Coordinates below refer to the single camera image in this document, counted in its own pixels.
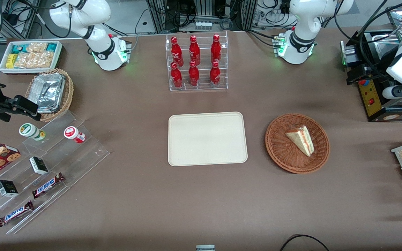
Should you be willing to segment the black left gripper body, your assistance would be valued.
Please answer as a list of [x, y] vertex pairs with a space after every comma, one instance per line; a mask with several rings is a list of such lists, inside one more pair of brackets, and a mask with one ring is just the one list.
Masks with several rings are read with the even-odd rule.
[[394, 81], [393, 77], [391, 77], [386, 70], [397, 53], [397, 45], [381, 47], [382, 48], [379, 50], [377, 46], [371, 46], [371, 53], [375, 62], [374, 66], [375, 69], [378, 70], [377, 72], [373, 71], [373, 80], [378, 82]]

